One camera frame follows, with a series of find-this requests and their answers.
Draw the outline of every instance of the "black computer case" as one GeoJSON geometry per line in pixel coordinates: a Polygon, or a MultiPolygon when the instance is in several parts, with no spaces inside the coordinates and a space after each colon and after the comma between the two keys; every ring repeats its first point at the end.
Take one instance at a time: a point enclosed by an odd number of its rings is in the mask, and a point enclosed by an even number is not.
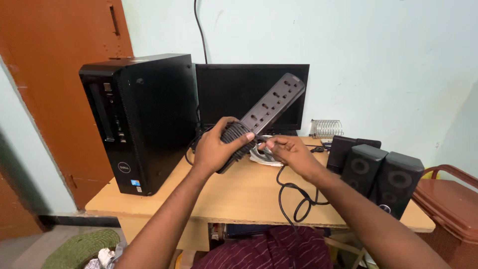
{"type": "Polygon", "coordinates": [[[119,191],[155,194],[195,136],[191,55],[87,64],[79,74],[119,191]]]}

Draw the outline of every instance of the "brown door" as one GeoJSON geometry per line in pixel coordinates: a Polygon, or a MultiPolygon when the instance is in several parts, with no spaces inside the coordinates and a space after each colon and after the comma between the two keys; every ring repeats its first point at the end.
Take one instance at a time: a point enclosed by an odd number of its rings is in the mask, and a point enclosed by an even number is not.
{"type": "Polygon", "coordinates": [[[78,71],[132,56],[121,0],[5,0],[0,18],[0,54],[83,209],[113,172],[78,71]]]}
{"type": "Polygon", "coordinates": [[[25,209],[21,199],[0,173],[0,241],[41,232],[38,218],[25,209]]]}

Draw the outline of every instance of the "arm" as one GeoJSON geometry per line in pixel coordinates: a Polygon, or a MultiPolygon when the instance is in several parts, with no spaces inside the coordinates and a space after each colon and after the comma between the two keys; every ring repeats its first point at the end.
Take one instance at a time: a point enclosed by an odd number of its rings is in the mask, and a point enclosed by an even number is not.
{"type": "Polygon", "coordinates": [[[237,149],[254,138],[253,133],[248,133],[229,144],[221,142],[224,127],[235,120],[237,119],[233,117],[224,117],[202,136],[197,144],[193,167],[134,238],[119,259],[116,269],[168,268],[206,181],[237,149]]]}
{"type": "Polygon", "coordinates": [[[381,268],[450,268],[410,229],[332,175],[299,137],[278,135],[266,145],[275,159],[320,189],[381,268]]]}

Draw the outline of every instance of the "monitor screen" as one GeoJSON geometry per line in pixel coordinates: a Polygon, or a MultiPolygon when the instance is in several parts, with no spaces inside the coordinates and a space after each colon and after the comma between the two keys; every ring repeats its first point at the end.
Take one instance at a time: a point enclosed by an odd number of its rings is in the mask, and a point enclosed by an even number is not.
{"type": "MultiPolygon", "coordinates": [[[[309,65],[197,64],[196,81],[201,126],[214,125],[223,116],[241,119],[285,73],[307,87],[309,65]]],[[[299,130],[305,92],[272,125],[273,129],[299,130]]]]}

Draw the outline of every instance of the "wall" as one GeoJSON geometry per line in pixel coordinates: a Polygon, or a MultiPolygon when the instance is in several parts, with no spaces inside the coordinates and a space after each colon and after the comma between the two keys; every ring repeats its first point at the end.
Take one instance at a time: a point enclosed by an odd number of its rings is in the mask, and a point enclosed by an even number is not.
{"type": "Polygon", "coordinates": [[[0,161],[37,214],[76,213],[53,158],[0,59],[0,161]]]}
{"type": "MultiPolygon", "coordinates": [[[[467,100],[463,104],[458,116],[446,133],[443,145],[438,149],[433,165],[449,164],[478,178],[477,149],[478,149],[478,81],[473,85],[467,100]]],[[[448,173],[440,172],[444,179],[456,180],[448,173]]],[[[459,183],[478,192],[462,181],[459,183]]]]}
{"type": "MultiPolygon", "coordinates": [[[[122,0],[135,56],[204,63],[193,0],[122,0]]],[[[300,135],[345,135],[432,157],[478,79],[473,0],[200,0],[209,63],[310,64],[300,135]]]]}

